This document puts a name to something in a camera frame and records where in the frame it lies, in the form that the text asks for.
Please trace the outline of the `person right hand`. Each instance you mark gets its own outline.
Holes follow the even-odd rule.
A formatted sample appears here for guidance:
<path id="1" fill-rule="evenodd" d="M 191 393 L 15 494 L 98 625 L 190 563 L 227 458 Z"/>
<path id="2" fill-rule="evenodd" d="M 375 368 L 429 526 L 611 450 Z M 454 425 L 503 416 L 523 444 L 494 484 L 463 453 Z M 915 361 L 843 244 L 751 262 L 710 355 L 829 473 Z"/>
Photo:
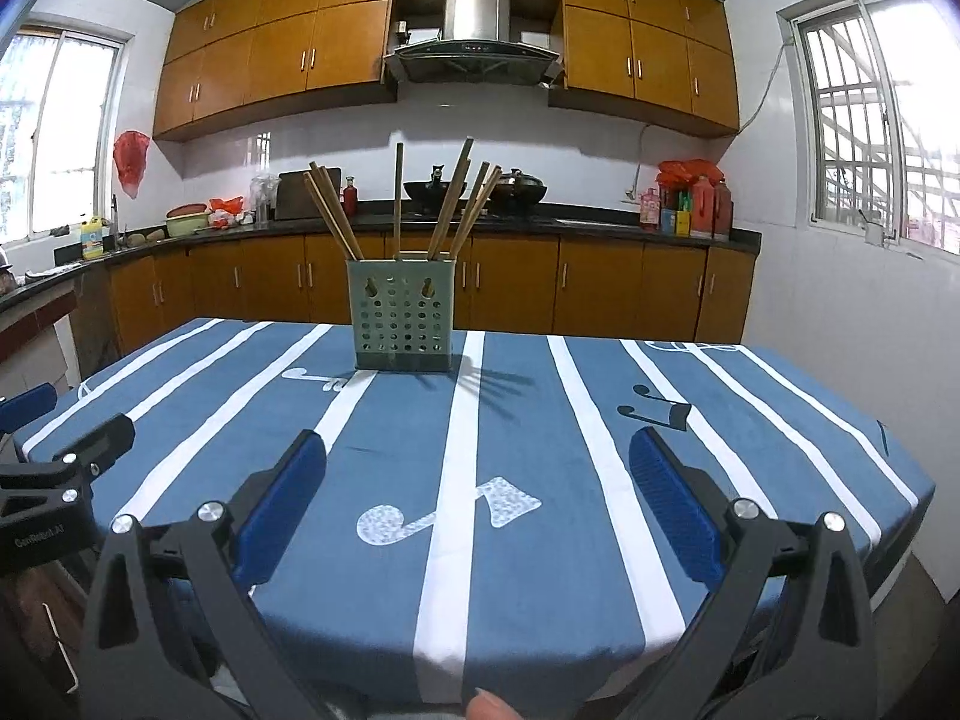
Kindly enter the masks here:
<path id="1" fill-rule="evenodd" d="M 466 720 L 523 720 L 523 716 L 498 695 L 477 688 L 467 704 Z"/>

